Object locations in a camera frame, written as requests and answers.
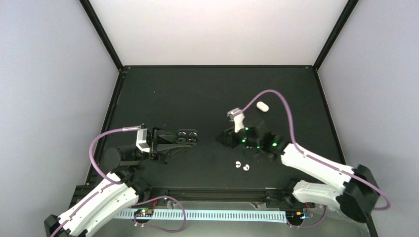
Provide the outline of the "black charging case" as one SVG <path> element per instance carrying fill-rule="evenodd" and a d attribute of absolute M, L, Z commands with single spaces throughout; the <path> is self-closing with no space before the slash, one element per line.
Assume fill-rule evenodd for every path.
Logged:
<path fill-rule="evenodd" d="M 179 144 L 196 144 L 198 142 L 198 132 L 194 129 L 181 129 L 176 132 L 175 141 Z"/>

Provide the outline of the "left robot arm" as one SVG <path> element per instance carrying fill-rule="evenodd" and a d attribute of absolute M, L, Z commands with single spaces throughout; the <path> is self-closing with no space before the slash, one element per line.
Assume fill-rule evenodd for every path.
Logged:
<path fill-rule="evenodd" d="M 94 145 L 107 135 L 130 131 L 136 132 L 135 143 L 110 149 L 110 156 L 117 159 L 117 164 L 110 172 L 104 173 L 94 160 Z M 166 195 L 151 197 L 151 187 L 142 178 L 142 163 L 145 160 L 165 163 L 167 158 L 193 147 L 197 142 L 198 133 L 193 129 L 169 132 L 140 125 L 101 133 L 90 145 L 89 158 L 102 181 L 67 211 L 58 216 L 48 216 L 44 221 L 46 235 L 91 237 L 127 208 L 156 204 L 161 199 L 179 203 L 175 198 Z"/>

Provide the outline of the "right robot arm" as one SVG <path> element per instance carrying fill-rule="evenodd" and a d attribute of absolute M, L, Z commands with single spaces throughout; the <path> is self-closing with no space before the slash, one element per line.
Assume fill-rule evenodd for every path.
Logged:
<path fill-rule="evenodd" d="M 286 206 L 313 202 L 339 209 L 356 222 L 369 222 L 380 195 L 377 182 L 366 166 L 354 168 L 336 163 L 303 148 L 297 149 L 281 135 L 261 132 L 255 127 L 245 127 L 239 132 L 229 128 L 216 140 L 228 148 L 238 145 L 256 148 L 272 160 L 279 158 L 283 165 L 319 180 L 318 183 L 300 180 L 284 190 L 281 198 Z"/>

